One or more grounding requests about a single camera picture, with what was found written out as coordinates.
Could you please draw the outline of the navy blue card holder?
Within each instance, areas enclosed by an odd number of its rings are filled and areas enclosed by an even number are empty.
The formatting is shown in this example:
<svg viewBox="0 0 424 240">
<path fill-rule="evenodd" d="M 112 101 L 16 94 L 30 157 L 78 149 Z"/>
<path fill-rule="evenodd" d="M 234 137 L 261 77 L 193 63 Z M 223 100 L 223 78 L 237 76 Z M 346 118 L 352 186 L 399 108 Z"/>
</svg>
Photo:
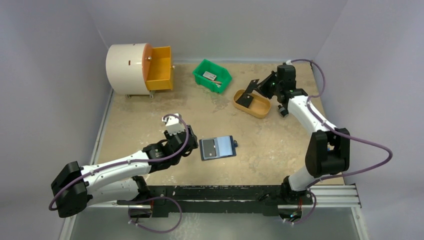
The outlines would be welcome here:
<svg viewBox="0 0 424 240">
<path fill-rule="evenodd" d="M 202 140 L 205 139 L 214 139 L 215 148 L 216 148 L 216 157 L 204 158 L 202 150 Z M 200 157 L 202 161 L 221 159 L 234 157 L 237 155 L 236 148 L 238 147 L 238 142 L 233 138 L 232 135 L 219 136 L 213 138 L 204 138 L 199 140 L 199 149 L 200 149 Z"/>
</svg>

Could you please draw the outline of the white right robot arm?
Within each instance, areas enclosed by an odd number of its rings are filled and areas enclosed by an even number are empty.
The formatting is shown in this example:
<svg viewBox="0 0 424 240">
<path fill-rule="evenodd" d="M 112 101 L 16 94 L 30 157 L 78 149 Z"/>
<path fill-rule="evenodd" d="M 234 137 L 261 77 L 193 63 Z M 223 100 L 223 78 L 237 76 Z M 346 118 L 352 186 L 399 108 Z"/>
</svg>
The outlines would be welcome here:
<svg viewBox="0 0 424 240">
<path fill-rule="evenodd" d="M 297 87 L 296 69 L 286 63 L 279 65 L 254 88 L 263 97 L 277 98 L 283 117 L 291 114 L 310 134 L 305 164 L 284 180 L 280 196 L 288 204 L 300 198 L 301 191 L 324 177 L 332 177 L 350 166 L 350 133 L 327 122 L 311 103 L 307 92 Z"/>
</svg>

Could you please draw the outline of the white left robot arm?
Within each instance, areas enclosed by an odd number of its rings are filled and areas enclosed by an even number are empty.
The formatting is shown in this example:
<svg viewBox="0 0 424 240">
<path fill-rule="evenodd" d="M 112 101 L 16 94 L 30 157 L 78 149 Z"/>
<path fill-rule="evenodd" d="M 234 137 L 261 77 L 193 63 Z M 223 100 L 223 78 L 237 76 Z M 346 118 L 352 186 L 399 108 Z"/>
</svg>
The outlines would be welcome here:
<svg viewBox="0 0 424 240">
<path fill-rule="evenodd" d="M 157 143 L 110 162 L 84 166 L 77 161 L 67 163 L 50 185 L 53 199 L 48 209 L 67 218 L 103 202 L 146 203 L 149 191 L 143 187 L 141 176 L 175 166 L 199 147 L 190 125 L 175 135 L 166 131 L 164 136 Z"/>
</svg>

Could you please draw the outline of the black credit card stack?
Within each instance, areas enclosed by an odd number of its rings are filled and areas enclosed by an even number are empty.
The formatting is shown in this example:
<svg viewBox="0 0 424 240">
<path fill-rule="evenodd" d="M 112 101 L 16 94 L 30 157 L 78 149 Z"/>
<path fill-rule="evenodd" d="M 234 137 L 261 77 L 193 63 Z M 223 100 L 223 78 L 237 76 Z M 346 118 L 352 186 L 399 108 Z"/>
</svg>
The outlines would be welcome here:
<svg viewBox="0 0 424 240">
<path fill-rule="evenodd" d="M 244 108 L 249 108 L 254 100 L 254 97 L 252 97 L 249 93 L 243 93 L 236 101 L 238 105 L 243 106 Z"/>
</svg>

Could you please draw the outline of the tan oval tray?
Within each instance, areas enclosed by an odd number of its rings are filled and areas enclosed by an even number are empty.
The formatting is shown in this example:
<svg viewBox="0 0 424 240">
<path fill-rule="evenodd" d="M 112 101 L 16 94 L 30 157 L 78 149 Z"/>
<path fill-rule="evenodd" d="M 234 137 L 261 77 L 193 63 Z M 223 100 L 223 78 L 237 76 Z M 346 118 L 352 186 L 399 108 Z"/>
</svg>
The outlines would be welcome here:
<svg viewBox="0 0 424 240">
<path fill-rule="evenodd" d="M 250 99 L 252 99 L 252 102 L 250 103 L 249 107 L 245 107 L 241 104 L 236 103 L 236 101 L 242 96 L 244 93 L 243 89 L 239 89 L 233 96 L 233 106 L 236 109 L 239 109 L 249 115 L 252 115 L 258 119 L 265 118 L 268 113 L 270 112 L 270 109 L 272 108 L 272 105 L 270 101 L 262 97 L 259 94 L 256 94 L 254 92 L 250 93 Z"/>
</svg>

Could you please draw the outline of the small black marker cap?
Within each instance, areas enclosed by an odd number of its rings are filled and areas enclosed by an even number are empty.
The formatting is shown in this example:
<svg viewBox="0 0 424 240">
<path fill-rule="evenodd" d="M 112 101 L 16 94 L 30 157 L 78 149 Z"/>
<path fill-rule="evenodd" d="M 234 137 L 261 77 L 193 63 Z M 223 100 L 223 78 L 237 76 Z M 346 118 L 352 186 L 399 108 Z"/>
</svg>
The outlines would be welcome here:
<svg viewBox="0 0 424 240">
<path fill-rule="evenodd" d="M 289 114 L 289 111 L 283 105 L 278 105 L 278 112 L 283 118 Z"/>
</svg>

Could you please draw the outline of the green plastic bin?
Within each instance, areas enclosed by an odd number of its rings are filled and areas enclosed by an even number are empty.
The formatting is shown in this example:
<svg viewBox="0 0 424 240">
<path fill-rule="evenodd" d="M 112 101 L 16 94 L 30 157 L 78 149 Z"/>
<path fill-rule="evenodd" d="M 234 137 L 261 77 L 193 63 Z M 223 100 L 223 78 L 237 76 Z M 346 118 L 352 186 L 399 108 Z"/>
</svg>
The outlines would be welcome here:
<svg viewBox="0 0 424 240">
<path fill-rule="evenodd" d="M 222 94 L 233 79 L 226 68 L 207 59 L 204 59 L 192 74 L 198 85 L 217 94 Z"/>
</svg>

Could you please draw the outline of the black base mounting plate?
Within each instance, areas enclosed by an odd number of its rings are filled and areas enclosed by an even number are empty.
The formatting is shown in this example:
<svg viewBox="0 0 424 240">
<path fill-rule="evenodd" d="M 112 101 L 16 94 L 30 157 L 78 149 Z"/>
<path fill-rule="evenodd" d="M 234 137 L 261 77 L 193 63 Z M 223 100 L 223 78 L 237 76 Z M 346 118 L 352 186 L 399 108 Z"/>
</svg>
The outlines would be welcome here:
<svg viewBox="0 0 424 240">
<path fill-rule="evenodd" d="M 147 205 L 154 218 L 170 213 L 262 214 L 290 216 L 290 210 L 313 204 L 306 191 L 289 192 L 282 185 L 151 185 L 118 205 Z"/>
</svg>

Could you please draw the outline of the small box in bin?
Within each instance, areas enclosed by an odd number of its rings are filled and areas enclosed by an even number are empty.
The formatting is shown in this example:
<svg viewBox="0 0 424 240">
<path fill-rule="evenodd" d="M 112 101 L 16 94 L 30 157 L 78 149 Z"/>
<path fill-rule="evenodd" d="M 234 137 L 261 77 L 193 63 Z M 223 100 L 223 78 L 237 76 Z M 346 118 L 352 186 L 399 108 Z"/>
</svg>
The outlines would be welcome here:
<svg viewBox="0 0 424 240">
<path fill-rule="evenodd" d="M 215 81 L 217 76 L 209 71 L 205 71 L 202 76 L 210 81 Z"/>
</svg>

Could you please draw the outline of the yellow open drawer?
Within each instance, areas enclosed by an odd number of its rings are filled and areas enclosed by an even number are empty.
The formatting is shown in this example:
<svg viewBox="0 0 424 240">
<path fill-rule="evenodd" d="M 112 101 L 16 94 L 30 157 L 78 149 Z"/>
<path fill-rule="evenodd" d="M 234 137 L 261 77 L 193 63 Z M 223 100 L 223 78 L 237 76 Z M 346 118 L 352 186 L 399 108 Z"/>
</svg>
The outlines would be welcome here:
<svg viewBox="0 0 424 240">
<path fill-rule="evenodd" d="M 149 91 L 174 89 L 174 64 L 171 46 L 154 47 L 146 87 Z"/>
</svg>

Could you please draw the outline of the white cylindrical drawer cabinet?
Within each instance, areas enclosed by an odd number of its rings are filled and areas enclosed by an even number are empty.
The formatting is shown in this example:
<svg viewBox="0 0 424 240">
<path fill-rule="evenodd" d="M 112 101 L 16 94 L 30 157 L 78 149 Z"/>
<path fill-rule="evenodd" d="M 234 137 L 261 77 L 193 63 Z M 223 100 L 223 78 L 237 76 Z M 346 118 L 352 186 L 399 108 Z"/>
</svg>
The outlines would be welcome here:
<svg viewBox="0 0 424 240">
<path fill-rule="evenodd" d="M 153 47 L 149 43 L 113 44 L 109 47 L 105 69 L 113 90 L 120 95 L 149 95 L 149 75 Z"/>
</svg>

